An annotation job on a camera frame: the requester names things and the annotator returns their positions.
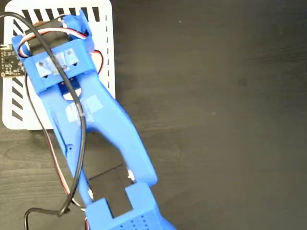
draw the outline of white ventilated panel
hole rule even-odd
[[[5,11],[19,13],[30,19],[32,23],[39,20],[49,21],[62,13],[79,14],[81,9],[88,17],[95,49],[100,50],[104,56],[105,63],[99,78],[115,98],[113,22],[112,6],[109,0],[31,0],[31,3],[25,0],[12,0],[5,7]],[[6,17],[4,44],[11,44],[12,37],[22,35],[25,30],[27,27],[21,22]],[[39,117],[44,126],[51,129],[43,104],[35,94],[31,83],[29,83],[29,89]],[[10,129],[41,129],[27,100],[23,77],[3,79],[2,120]]]

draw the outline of circuit board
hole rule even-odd
[[[0,46],[0,74],[3,78],[21,77],[25,69],[12,45]]]

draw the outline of dark wooden table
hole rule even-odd
[[[305,230],[307,2],[112,3],[117,99],[155,165],[166,219],[179,230]],[[90,134],[86,154],[90,176],[115,167],[93,181],[120,210],[118,152]],[[26,209],[63,199],[41,132],[1,125],[1,229],[21,230]],[[83,227],[76,208],[30,221],[31,230]]]

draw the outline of black cable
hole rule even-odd
[[[48,214],[48,215],[57,215],[58,217],[61,217],[62,215],[64,215],[65,213],[68,212],[68,206],[70,205],[70,203],[71,203],[71,201],[72,201],[72,199],[75,195],[75,192],[77,190],[79,178],[80,178],[80,175],[81,175],[81,172],[82,172],[82,167],[83,167],[84,153],[85,153],[85,143],[86,143],[86,120],[85,120],[82,105],[81,105],[81,102],[80,102],[78,95],[76,94],[75,90],[73,89],[73,86],[71,85],[68,76],[66,75],[65,71],[62,69],[58,60],[53,55],[50,46],[44,40],[43,36],[38,32],[38,30],[35,28],[35,26],[33,26],[29,21],[27,21],[23,16],[21,16],[17,13],[14,13],[14,12],[1,12],[0,13],[0,18],[7,17],[7,16],[18,19],[22,23],[24,23],[35,34],[35,36],[37,37],[39,42],[42,44],[43,48],[45,49],[45,51],[50,56],[51,61],[53,62],[53,64],[57,68],[59,74],[63,78],[63,81],[66,84],[67,89],[70,92],[70,94],[71,94],[71,96],[72,96],[72,98],[73,98],[73,100],[76,104],[78,115],[80,117],[80,126],[81,126],[80,153],[79,153],[79,157],[78,157],[78,163],[77,163],[75,176],[73,178],[73,182],[72,182],[71,189],[70,189],[71,192],[67,195],[67,198],[66,198],[62,208],[58,211],[41,209],[41,208],[30,208],[29,210],[27,210],[27,212],[24,215],[24,228],[25,228],[25,230],[28,230],[29,229],[28,216],[31,212],[38,212],[38,213],[43,213],[43,214]]]
[[[38,113],[37,113],[37,111],[36,111],[36,109],[35,109],[35,107],[34,107],[34,104],[33,104],[33,102],[32,102],[31,96],[30,96],[29,85],[28,85],[28,73],[27,73],[27,72],[26,72],[25,75],[24,75],[24,85],[25,85],[25,92],[26,92],[26,94],[27,94],[27,98],[28,98],[28,101],[29,101],[29,103],[30,103],[30,106],[31,106],[31,108],[32,108],[32,110],[33,110],[33,112],[34,112],[34,114],[35,114],[35,117],[37,118],[37,120],[38,120],[38,122],[39,122],[39,124],[40,124],[40,126],[41,126],[41,128],[42,128],[42,131],[43,131],[43,133],[44,133],[45,139],[46,139],[46,141],[47,141],[47,143],[48,143],[48,147],[49,147],[50,151],[52,152],[52,148],[53,148],[53,147],[52,147],[52,144],[49,143],[49,140],[48,140],[48,132],[47,132],[47,130],[45,129],[45,127],[44,127],[44,125],[43,125],[41,119],[39,118],[39,115],[38,115]],[[57,166],[56,166],[55,161],[53,161],[53,164],[54,164],[55,170],[57,171],[57,175],[58,175],[58,177],[59,177],[59,180],[61,181],[61,178],[60,178],[60,175],[59,175],[59,171],[58,171],[58,169],[57,169]],[[80,207],[81,210],[83,209],[83,207],[79,206],[74,200],[72,200],[71,202],[72,202],[72,204],[74,204],[75,206]]]

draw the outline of blue robotic arm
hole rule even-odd
[[[69,42],[52,49],[75,89],[82,90],[79,98],[85,113],[87,132],[96,131],[113,143],[120,150],[136,181],[126,188],[133,210],[113,218],[105,199],[96,202],[91,199],[88,179],[82,171],[78,188],[86,205],[91,230],[174,230],[160,214],[150,190],[150,186],[157,183],[157,176],[138,132],[128,115],[99,80],[90,55],[94,51],[92,32],[84,13],[80,11],[78,16],[64,16],[62,21],[68,28],[88,35],[84,40],[71,35]],[[12,39],[17,54],[22,38],[16,36]],[[21,49],[30,54],[26,46]],[[67,93],[65,85],[46,52],[19,58],[45,106],[60,148],[74,176],[81,140],[75,104],[64,99],[63,95]]]

